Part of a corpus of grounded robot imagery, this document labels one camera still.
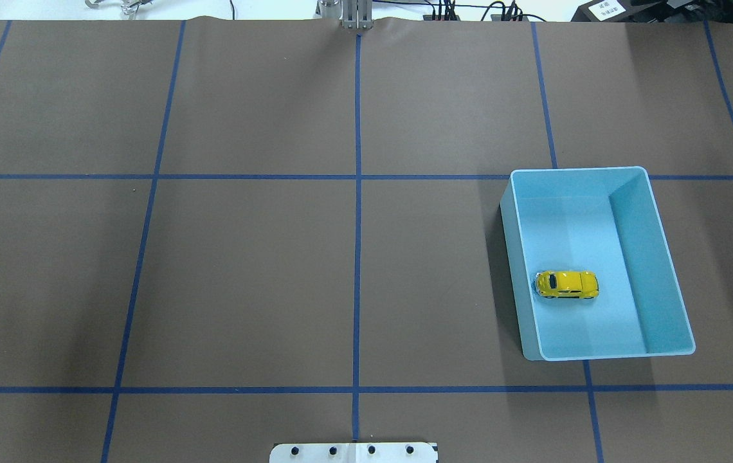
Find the yellow toy car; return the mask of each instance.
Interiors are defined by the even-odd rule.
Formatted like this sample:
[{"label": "yellow toy car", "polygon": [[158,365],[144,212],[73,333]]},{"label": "yellow toy car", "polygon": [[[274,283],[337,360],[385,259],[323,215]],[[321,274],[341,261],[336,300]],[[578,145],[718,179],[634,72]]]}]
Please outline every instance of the yellow toy car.
[{"label": "yellow toy car", "polygon": [[548,299],[554,297],[592,299],[598,296],[598,278],[595,277],[595,273],[588,270],[583,272],[546,270],[535,275],[535,290]]}]

